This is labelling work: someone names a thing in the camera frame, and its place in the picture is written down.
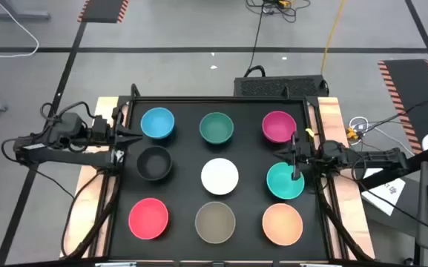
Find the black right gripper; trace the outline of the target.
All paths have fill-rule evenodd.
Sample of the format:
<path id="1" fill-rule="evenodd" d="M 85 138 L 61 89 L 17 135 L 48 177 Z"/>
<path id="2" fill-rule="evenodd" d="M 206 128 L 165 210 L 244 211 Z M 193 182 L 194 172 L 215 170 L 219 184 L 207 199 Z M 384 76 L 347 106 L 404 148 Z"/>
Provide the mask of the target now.
<path id="1" fill-rule="evenodd" d="M 310 165 L 312 172 L 312 179 L 317 181 L 321 179 L 321 170 L 319 161 L 323 159 L 323 145 L 320 143 L 318 147 L 315 146 L 315 138 L 310 137 L 306 132 L 308 141 L 302 143 L 296 131 L 291 137 L 291 147 L 282 148 L 275 151 L 273 154 L 280 160 L 291 164 L 295 167 L 295 174 L 293 179 L 300 177 L 300 163 Z"/>

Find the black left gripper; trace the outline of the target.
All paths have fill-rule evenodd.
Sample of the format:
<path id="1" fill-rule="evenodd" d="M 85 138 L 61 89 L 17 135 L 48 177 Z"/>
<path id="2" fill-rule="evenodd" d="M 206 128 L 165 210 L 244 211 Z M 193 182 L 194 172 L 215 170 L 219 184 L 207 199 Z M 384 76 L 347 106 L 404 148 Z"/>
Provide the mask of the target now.
<path id="1" fill-rule="evenodd" d="M 122 141 L 121 133 L 126 137 L 122 141 L 123 146 L 129 146 L 142 140 L 141 133 L 124 128 L 123 120 L 125 116 L 122 112 L 122 107 L 113 108 L 111 118 L 113 121 L 105 136 L 95 136 L 92 133 L 92 127 L 90 129 L 89 146 L 108 147 L 108 150 L 89 153 L 89 165 L 117 165 L 120 159 L 117 154 Z"/>

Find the turquoise bowl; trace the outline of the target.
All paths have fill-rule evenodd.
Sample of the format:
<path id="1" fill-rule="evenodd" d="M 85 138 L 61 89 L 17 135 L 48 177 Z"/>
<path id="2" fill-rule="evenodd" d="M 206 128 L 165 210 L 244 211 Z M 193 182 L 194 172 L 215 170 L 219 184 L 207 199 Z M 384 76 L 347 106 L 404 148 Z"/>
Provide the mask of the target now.
<path id="1" fill-rule="evenodd" d="M 305 188 L 305 178 L 301 171 L 300 177 L 293 179 L 295 167 L 286 162 L 278 162 L 270 167 L 266 175 L 269 191 L 279 199 L 293 200 L 299 197 Z"/>

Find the blue bowl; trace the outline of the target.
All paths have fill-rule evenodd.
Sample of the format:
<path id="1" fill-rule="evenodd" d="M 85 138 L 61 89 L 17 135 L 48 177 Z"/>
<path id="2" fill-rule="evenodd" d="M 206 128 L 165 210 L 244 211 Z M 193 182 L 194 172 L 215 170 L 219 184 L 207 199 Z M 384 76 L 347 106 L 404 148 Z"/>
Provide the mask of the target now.
<path id="1" fill-rule="evenodd" d="M 146 111 L 140 127 L 144 135 L 152 139 L 164 139 L 171 134 L 175 126 L 175 118 L 167 108 L 157 107 Z"/>

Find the magenta bowl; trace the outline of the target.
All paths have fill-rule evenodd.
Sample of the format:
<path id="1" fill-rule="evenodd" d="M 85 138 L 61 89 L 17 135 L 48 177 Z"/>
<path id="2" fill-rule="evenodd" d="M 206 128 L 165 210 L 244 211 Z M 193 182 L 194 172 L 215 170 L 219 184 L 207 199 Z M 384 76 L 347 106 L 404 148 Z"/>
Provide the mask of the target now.
<path id="1" fill-rule="evenodd" d="M 288 142 L 296 131 L 297 123 L 284 111 L 272 111 L 263 117 L 262 132 L 270 142 Z"/>

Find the black bowl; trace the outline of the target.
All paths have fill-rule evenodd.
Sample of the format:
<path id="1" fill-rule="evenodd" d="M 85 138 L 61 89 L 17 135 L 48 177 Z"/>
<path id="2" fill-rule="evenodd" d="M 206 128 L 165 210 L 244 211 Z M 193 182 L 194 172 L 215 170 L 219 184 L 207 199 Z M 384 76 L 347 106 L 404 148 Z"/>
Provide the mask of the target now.
<path id="1" fill-rule="evenodd" d="M 171 154 L 161 146 L 146 148 L 136 160 L 139 175 L 150 182 L 166 178 L 171 172 L 172 165 Z"/>

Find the peach orange bowl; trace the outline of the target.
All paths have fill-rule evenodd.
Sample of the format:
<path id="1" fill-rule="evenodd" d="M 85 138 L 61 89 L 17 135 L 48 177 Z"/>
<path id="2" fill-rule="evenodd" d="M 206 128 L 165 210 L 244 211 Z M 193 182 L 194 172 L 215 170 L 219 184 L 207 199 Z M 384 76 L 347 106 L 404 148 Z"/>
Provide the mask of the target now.
<path id="1" fill-rule="evenodd" d="M 262 229 L 272 243 L 289 246 L 295 244 L 302 236 L 303 221 L 299 212 L 291 205 L 277 203 L 265 210 Z"/>

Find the dark green bowl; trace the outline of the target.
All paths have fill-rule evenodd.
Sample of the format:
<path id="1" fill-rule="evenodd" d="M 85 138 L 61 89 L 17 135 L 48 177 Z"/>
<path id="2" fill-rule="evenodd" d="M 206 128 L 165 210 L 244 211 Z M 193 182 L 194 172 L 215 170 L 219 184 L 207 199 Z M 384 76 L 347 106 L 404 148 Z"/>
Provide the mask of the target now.
<path id="1" fill-rule="evenodd" d="M 200 135 L 213 145 L 227 142 L 234 132 L 234 123 L 225 113 L 212 112 L 206 114 L 200 121 Z"/>

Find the red bowl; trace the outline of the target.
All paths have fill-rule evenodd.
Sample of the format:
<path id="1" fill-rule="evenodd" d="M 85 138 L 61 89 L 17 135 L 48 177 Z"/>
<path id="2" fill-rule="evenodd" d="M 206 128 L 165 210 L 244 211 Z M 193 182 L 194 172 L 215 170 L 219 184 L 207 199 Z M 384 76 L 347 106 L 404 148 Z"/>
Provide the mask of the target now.
<path id="1" fill-rule="evenodd" d="M 141 240 L 158 238 L 167 228 L 169 213 L 166 205 L 156 198 L 137 202 L 128 216 L 131 233 Z"/>

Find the taupe bowl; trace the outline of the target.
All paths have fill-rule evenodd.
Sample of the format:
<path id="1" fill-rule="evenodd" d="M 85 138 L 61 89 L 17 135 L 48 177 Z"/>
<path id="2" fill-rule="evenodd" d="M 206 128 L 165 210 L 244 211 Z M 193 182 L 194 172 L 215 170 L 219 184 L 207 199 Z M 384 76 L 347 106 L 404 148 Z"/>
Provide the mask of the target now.
<path id="1" fill-rule="evenodd" d="M 208 202 L 197 212 L 194 226 L 206 243 L 220 244 L 227 241 L 236 228 L 236 217 L 223 202 Z"/>

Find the white bowl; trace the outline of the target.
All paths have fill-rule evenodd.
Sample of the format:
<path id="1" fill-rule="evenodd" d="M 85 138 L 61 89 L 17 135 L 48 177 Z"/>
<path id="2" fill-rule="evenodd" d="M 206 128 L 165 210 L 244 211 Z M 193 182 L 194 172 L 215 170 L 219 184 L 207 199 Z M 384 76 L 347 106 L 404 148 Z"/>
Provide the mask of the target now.
<path id="1" fill-rule="evenodd" d="M 222 196 L 231 193 L 239 182 L 236 165 L 225 158 L 214 158 L 204 164 L 201 182 L 209 193 Z"/>

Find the white paper sheet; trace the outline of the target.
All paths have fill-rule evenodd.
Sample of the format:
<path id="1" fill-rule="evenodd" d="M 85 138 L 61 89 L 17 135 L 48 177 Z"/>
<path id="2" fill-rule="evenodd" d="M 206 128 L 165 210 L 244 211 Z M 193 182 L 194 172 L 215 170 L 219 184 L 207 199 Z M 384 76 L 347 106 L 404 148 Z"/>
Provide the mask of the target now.
<path id="1" fill-rule="evenodd" d="M 397 178 L 384 185 L 363 191 L 361 196 L 373 207 L 390 217 L 405 185 L 404 180 Z"/>

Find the black hazard-striped floor mat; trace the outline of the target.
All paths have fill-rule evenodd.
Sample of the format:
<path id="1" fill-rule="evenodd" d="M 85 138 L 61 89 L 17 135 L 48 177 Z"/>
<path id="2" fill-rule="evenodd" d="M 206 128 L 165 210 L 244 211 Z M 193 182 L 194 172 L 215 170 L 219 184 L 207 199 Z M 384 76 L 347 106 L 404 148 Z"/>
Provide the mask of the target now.
<path id="1" fill-rule="evenodd" d="M 378 67 L 413 154 L 428 149 L 428 61 L 384 60 Z"/>
<path id="2" fill-rule="evenodd" d="M 121 23 L 130 0 L 85 0 L 78 22 Z"/>

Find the black diagonal support beam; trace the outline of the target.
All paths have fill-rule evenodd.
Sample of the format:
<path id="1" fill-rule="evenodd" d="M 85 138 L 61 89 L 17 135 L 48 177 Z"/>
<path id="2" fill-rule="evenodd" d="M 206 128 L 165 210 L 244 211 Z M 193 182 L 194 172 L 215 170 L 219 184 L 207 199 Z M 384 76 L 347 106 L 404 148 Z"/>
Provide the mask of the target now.
<path id="1" fill-rule="evenodd" d="M 380 185 L 384 185 L 388 182 L 391 182 L 397 178 L 404 177 L 413 172 L 419 171 L 421 169 L 421 163 L 428 162 L 428 150 L 421 152 L 406 161 L 405 168 L 399 167 L 389 167 L 384 168 L 382 171 L 379 171 L 366 179 L 362 179 L 360 182 L 365 187 L 365 189 L 376 188 Z"/>

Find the black aluminium table frame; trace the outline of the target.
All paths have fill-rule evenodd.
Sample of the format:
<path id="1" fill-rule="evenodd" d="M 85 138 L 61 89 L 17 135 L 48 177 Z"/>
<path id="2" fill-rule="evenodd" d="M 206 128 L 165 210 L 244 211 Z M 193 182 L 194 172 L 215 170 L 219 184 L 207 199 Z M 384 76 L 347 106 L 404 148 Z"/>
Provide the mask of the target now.
<path id="1" fill-rule="evenodd" d="M 270 111 L 282 110 L 298 116 L 302 125 L 309 121 L 303 99 L 247 99 L 234 97 L 142 96 L 135 102 L 128 117 L 129 125 L 139 131 L 139 122 L 148 109 L 163 107 L 175 117 L 174 132 L 167 138 L 148 137 L 127 148 L 117 178 L 108 183 L 96 177 L 89 167 L 81 174 L 82 194 L 74 208 L 65 236 L 65 250 L 71 253 L 84 239 L 100 213 L 100 200 L 111 205 L 111 214 L 93 243 L 100 255 L 112 260 L 236 261 L 281 262 L 324 261 L 338 256 L 340 245 L 332 239 L 333 228 L 320 208 L 313 182 L 306 191 L 292 200 L 303 219 L 300 239 L 293 245 L 275 245 L 261 227 L 263 212 L 276 202 L 266 185 L 267 170 L 277 162 L 273 154 L 277 146 L 268 142 L 260 130 L 261 119 Z M 206 142 L 200 135 L 200 121 L 208 113 L 228 115 L 234 123 L 231 138 L 219 145 Z M 138 173 L 136 160 L 151 146 L 166 148 L 173 161 L 170 174 L 155 182 L 144 180 Z M 202 240 L 194 227 L 198 210 L 214 200 L 201 183 L 201 170 L 210 159 L 223 157 L 232 161 L 240 180 L 220 201 L 228 205 L 236 217 L 233 235 L 224 243 L 210 244 Z M 115 198 L 106 192 L 109 184 L 117 190 Z M 128 227 L 128 215 L 140 200 L 154 197 L 168 209 L 165 231 L 156 239 L 141 240 Z"/>

